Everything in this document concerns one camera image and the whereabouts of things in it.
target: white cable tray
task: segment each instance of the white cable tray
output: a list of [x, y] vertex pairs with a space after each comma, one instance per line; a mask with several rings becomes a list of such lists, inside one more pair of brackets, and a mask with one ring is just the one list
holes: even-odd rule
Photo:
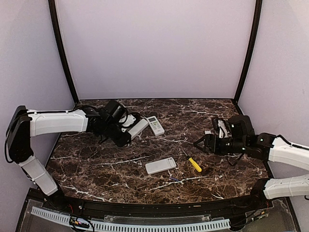
[[[32, 207], [31, 214], [64, 226], [70, 226], [69, 214], [52, 212], [44, 208]], [[208, 232], [230, 228], [230, 220], [223, 219], [183, 225], [126, 225], [91, 220], [97, 232]]]

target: brown marble surface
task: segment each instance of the brown marble surface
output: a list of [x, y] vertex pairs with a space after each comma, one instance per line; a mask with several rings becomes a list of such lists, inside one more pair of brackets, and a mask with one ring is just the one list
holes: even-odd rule
[[[105, 106], [106, 100], [82, 101]], [[231, 167], [225, 157], [205, 154], [192, 142], [212, 130], [211, 118], [236, 115], [230, 100], [119, 100], [129, 112], [156, 115], [165, 134], [147, 127], [130, 145], [98, 144], [91, 133], [64, 133], [47, 170], [68, 196], [117, 203], [192, 203], [243, 196], [259, 178], [267, 177], [261, 161], [244, 156]], [[183, 150], [201, 166], [198, 173]], [[177, 168], [148, 175], [145, 164], [173, 157]], [[172, 176], [179, 181], [169, 179]]]

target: white wall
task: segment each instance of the white wall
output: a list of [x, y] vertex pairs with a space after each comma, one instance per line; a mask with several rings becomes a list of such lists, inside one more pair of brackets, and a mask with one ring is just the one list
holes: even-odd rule
[[[19, 105], [58, 110], [73, 107], [56, 48], [47, 0], [0, 1], [0, 231], [15, 231], [32, 186], [16, 164], [4, 158], [5, 131]], [[31, 139], [46, 163], [57, 135]]]
[[57, 0], [80, 99], [232, 98], [255, 0]]
[[[248, 77], [239, 105], [256, 133], [282, 134], [309, 145], [309, 1], [265, 0]], [[306, 174], [271, 164], [275, 177]], [[302, 231], [309, 231], [309, 201], [293, 197]]]

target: screwdriver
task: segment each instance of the screwdriver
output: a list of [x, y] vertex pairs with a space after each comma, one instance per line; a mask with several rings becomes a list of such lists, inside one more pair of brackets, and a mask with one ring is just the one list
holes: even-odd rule
[[184, 154], [188, 157], [188, 160], [192, 163], [193, 167], [200, 173], [202, 171], [201, 167], [183, 150]]

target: robotic arm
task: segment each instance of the robotic arm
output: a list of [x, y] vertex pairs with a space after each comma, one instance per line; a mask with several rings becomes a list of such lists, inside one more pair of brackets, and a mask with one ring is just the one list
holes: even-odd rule
[[[281, 135], [261, 133], [255, 135], [248, 116], [234, 116], [228, 120], [231, 137], [205, 134], [194, 146], [205, 153], [225, 156], [246, 153], [262, 161], [281, 162], [309, 171], [309, 147], [287, 141]], [[256, 204], [279, 197], [307, 195], [309, 174], [286, 179], [264, 178], [256, 182], [251, 196]]]
[[[134, 118], [133, 124], [128, 117]], [[30, 138], [41, 134], [60, 132], [92, 132], [97, 136], [110, 138], [118, 147], [131, 142], [135, 136], [124, 128], [130, 128], [138, 122], [127, 109], [111, 100], [103, 108], [83, 107], [69, 111], [35, 111], [19, 106], [6, 131], [5, 155], [9, 163], [17, 163], [38, 185], [50, 202], [59, 209], [67, 207], [60, 186], [35, 157]]]

